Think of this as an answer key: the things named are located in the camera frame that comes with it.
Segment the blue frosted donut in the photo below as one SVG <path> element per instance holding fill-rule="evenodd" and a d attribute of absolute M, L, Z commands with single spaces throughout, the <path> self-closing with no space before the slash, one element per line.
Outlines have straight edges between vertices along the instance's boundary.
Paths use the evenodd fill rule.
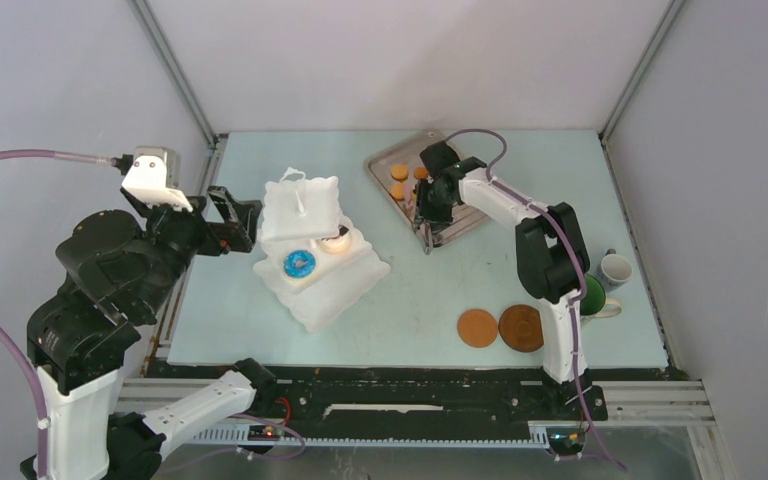
<path fill-rule="evenodd" d="M 303 279 L 313 273 L 316 268 L 316 257 L 304 249 L 288 253 L 283 260 L 284 274 L 291 279 Z"/>

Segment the white spare arm link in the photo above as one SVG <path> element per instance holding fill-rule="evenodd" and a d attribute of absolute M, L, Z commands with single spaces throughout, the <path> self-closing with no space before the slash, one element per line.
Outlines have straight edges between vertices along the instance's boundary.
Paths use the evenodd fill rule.
<path fill-rule="evenodd" d="M 239 372 L 170 405 L 108 419 L 106 479 L 150 479 L 175 449 L 217 422 L 252 406 L 256 389 Z"/>

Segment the white chocolate donut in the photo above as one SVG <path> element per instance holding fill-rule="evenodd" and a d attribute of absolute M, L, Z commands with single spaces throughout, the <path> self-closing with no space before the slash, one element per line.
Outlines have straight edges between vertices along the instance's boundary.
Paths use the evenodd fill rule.
<path fill-rule="evenodd" d="M 318 247 L 328 254 L 340 254 L 348 250 L 352 245 L 351 228 L 340 225 L 336 236 L 321 238 L 317 241 Z"/>

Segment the pink-tipped metal tongs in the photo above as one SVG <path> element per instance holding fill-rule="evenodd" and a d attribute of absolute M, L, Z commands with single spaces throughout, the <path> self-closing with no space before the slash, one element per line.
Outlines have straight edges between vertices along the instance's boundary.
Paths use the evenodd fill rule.
<path fill-rule="evenodd" d="M 414 185 L 408 198 L 411 227 L 415 236 L 419 239 L 425 255 L 429 255 L 434 246 L 433 229 L 428 219 L 428 213 L 430 212 L 429 193 L 430 182 L 428 180 L 419 180 Z"/>

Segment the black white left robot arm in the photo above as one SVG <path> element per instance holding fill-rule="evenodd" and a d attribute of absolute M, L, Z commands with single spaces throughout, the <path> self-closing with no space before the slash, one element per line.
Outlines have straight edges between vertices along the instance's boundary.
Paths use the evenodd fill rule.
<path fill-rule="evenodd" d="M 66 277 L 27 325 L 27 355 L 48 415 L 42 449 L 21 463 L 28 479 L 149 479 L 196 434 L 276 403 L 276 379 L 253 359 L 181 400 L 118 414 L 126 351 L 199 255 L 248 253 L 263 205 L 210 187 L 183 210 L 131 200 L 82 220 L 56 249 Z"/>

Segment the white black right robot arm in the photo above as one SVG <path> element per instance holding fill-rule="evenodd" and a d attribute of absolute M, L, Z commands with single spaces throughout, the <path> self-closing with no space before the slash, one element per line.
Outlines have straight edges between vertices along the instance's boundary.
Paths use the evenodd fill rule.
<path fill-rule="evenodd" d="M 414 228 L 454 222 L 454 208 L 472 207 L 512 232 L 520 283 L 549 311 L 542 321 L 543 370 L 554 381 L 541 392 L 545 411 L 566 418 L 582 403 L 573 383 L 586 370 L 580 305 L 587 293 L 589 257 L 575 210 L 538 202 L 498 179 L 483 161 L 461 159 L 445 141 L 419 154 L 428 177 L 415 187 Z"/>

